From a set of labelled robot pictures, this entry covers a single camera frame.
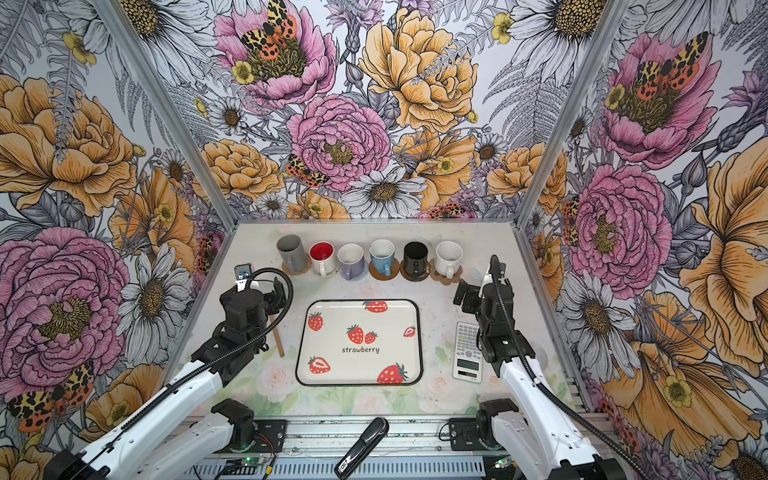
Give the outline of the woven rattan coaster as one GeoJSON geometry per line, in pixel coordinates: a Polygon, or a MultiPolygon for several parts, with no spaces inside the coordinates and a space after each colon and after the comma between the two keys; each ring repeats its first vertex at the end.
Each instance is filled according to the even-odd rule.
{"type": "Polygon", "coordinates": [[[300,276],[309,272],[312,268],[312,262],[310,259],[306,259],[302,268],[292,268],[287,263],[282,262],[281,270],[289,276],[300,276]]]}

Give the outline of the grey mug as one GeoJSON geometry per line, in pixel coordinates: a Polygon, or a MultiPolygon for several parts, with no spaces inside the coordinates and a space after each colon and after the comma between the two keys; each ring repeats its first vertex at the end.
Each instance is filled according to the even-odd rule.
{"type": "Polygon", "coordinates": [[[287,263],[292,268],[302,268],[308,255],[303,247],[302,240],[298,235],[288,234],[282,236],[276,244],[282,262],[287,263]]]}

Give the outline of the cork paw print coaster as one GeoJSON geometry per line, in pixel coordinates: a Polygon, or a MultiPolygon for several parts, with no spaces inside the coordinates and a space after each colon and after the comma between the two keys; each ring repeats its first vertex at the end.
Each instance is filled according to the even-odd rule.
{"type": "Polygon", "coordinates": [[[459,268],[458,268],[458,270],[457,270],[457,272],[456,272],[456,273],[454,273],[454,274],[453,274],[453,276],[452,276],[451,278],[448,278],[448,277],[446,277],[446,276],[443,276],[443,275],[441,275],[441,274],[440,274],[440,273],[437,271],[437,269],[436,269],[436,267],[434,266],[434,263],[433,263],[433,262],[431,262],[431,263],[430,263],[430,274],[429,274],[429,277],[430,277],[432,280],[434,280],[434,281],[437,281],[437,282],[441,283],[441,284],[442,284],[442,285],[444,285],[444,286],[448,286],[448,285],[451,285],[451,284],[457,284],[457,283],[459,283],[459,282],[460,282],[460,280],[461,280],[461,276],[462,276],[462,274],[463,274],[463,268],[462,268],[462,267],[459,267],[459,268]]]}

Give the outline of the red inside white mug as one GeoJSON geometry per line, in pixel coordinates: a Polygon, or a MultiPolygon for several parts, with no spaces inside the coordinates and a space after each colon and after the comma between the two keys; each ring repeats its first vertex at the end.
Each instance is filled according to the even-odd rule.
{"type": "Polygon", "coordinates": [[[329,277],[337,271],[337,259],[334,246],[327,241],[314,243],[309,249],[312,271],[319,277],[329,277]]]}

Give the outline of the white mug purple handle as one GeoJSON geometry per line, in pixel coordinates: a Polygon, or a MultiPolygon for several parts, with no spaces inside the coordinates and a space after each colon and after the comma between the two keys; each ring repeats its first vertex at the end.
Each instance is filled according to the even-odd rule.
{"type": "Polygon", "coordinates": [[[360,278],[366,269],[366,261],[363,248],[354,243],[343,245],[337,252],[339,273],[346,281],[354,281],[360,278]]]}

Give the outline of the black mug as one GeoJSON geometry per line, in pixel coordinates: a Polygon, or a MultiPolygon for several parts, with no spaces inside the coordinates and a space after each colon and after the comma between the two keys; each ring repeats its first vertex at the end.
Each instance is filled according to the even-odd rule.
{"type": "Polygon", "coordinates": [[[403,250],[402,264],[412,276],[420,275],[428,264],[428,247],[418,241],[408,242],[403,250]]]}

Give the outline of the scratched brown wooden coaster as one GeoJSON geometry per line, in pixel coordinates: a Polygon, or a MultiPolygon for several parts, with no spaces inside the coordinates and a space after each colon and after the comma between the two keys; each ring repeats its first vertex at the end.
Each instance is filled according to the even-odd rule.
{"type": "Polygon", "coordinates": [[[400,275],[401,275],[401,276],[402,276],[402,277],[403,277],[405,280],[407,280],[407,281],[409,281],[409,282],[421,282],[421,281],[423,281],[423,280],[427,279],[427,278],[428,278],[428,277],[431,275],[431,264],[430,264],[430,263],[428,263],[428,264],[426,265],[426,268],[425,268],[425,270],[424,270],[424,271],[423,271],[423,272],[422,272],[420,275],[417,275],[417,276],[412,276],[412,275],[410,275],[410,274],[408,273],[407,269],[405,268],[405,266],[404,266],[403,264],[401,264],[401,265],[400,265],[400,268],[399,268],[399,274],[400,274],[400,275]]]}

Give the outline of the plain brown wooden coaster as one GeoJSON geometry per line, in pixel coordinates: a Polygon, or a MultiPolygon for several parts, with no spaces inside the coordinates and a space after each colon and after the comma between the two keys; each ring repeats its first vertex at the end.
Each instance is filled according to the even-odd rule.
{"type": "Polygon", "coordinates": [[[369,273],[370,275],[377,281],[390,281],[396,278],[400,273],[400,262],[397,259],[393,260],[393,263],[391,265],[391,272],[389,275],[385,275],[381,272],[379,272],[375,265],[370,262],[369,263],[369,273]]]}

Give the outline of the white mug blue handle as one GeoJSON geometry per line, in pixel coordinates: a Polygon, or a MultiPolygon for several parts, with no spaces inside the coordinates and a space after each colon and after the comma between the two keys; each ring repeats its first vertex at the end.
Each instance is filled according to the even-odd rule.
{"type": "Polygon", "coordinates": [[[395,245],[387,239],[378,239],[372,242],[370,249],[371,262],[376,269],[389,275],[395,255],[395,245]]]}

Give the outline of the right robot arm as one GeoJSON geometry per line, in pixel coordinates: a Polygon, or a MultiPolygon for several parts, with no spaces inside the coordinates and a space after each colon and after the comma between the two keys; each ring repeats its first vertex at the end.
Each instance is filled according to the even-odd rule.
{"type": "Polygon", "coordinates": [[[504,274],[492,255],[482,284],[461,281],[454,298],[475,317],[476,346],[506,391],[483,401],[465,428],[484,448],[506,451],[525,479],[626,479],[626,452],[549,387],[515,327],[514,292],[504,274]]]}

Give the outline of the white calculator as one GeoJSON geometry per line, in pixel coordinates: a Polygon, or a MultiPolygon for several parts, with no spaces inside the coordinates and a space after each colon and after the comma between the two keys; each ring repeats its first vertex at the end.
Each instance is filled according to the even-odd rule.
{"type": "Polygon", "coordinates": [[[478,348],[478,333],[476,324],[458,322],[456,325],[452,375],[457,380],[482,382],[484,359],[478,348]]]}

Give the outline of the white strawberry tray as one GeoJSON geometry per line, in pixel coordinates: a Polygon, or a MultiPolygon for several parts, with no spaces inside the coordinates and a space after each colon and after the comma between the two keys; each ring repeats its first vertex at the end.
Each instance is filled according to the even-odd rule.
{"type": "Polygon", "coordinates": [[[319,300],[308,307],[295,369],[299,384],[411,386],[423,372],[420,312],[413,301],[319,300]]]}

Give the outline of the black stapler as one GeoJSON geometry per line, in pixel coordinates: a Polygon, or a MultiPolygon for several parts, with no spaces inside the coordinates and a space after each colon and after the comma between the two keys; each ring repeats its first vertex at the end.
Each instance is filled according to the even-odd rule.
{"type": "Polygon", "coordinates": [[[388,435],[389,422],[383,417],[374,418],[357,441],[334,467],[334,474],[340,480],[347,480],[388,435]]]}

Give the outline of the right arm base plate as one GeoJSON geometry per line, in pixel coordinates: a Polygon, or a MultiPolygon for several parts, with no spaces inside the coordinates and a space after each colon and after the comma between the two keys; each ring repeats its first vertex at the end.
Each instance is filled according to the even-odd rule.
{"type": "Polygon", "coordinates": [[[478,422],[474,418],[450,418],[448,442],[452,451],[491,451],[482,441],[478,422]]]}

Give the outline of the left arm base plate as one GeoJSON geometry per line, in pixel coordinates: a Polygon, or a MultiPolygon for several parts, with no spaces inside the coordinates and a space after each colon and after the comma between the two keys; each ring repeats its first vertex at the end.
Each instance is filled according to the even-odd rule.
{"type": "Polygon", "coordinates": [[[239,421],[228,443],[215,454],[280,453],[283,451],[288,422],[282,419],[239,421]]]}

